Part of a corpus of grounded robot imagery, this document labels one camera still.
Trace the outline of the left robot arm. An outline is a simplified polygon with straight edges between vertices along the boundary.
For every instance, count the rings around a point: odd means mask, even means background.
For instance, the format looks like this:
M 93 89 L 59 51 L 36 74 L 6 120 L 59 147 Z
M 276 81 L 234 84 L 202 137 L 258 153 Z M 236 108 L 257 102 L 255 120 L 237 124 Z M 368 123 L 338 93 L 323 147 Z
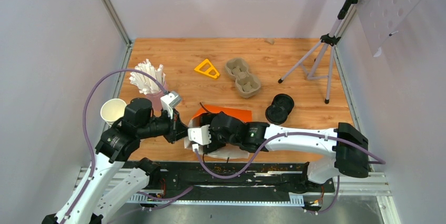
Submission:
M 171 92 L 160 101 L 159 117 L 154 115 L 152 102 L 147 98 L 134 98 L 126 105 L 120 118 L 102 133 L 94 160 L 72 196 L 57 213 L 45 216 L 43 223 L 107 223 L 137 191 L 144 186 L 154 189 L 160 185 L 160 167 L 143 158 L 126 179 L 104 193 L 143 139 L 163 136 L 173 144 L 187 136 L 188 128 L 175 109 L 181 97 Z

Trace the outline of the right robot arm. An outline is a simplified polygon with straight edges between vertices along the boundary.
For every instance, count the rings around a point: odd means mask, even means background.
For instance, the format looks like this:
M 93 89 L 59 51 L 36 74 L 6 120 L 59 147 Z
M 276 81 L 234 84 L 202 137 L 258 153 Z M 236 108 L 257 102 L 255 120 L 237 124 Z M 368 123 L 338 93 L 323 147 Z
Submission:
M 351 124 L 309 130 L 286 128 L 264 122 L 243 122 L 223 112 L 212 115 L 206 125 L 188 129 L 192 148 L 230 144 L 257 156 L 261 151 L 298 151 L 323 155 L 311 162 L 300 177 L 303 189 L 314 191 L 338 175 L 366 178 L 369 170 L 368 140 Z

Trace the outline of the orange and white paper bag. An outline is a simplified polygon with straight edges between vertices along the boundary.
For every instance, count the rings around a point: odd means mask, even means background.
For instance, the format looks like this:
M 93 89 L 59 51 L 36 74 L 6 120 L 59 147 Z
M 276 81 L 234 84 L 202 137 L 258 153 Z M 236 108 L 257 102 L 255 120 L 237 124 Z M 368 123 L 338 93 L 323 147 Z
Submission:
M 184 147 L 199 156 L 210 155 L 220 159 L 245 159 L 254 145 L 247 136 L 249 125 L 226 114 L 200 110 L 189 122 Z

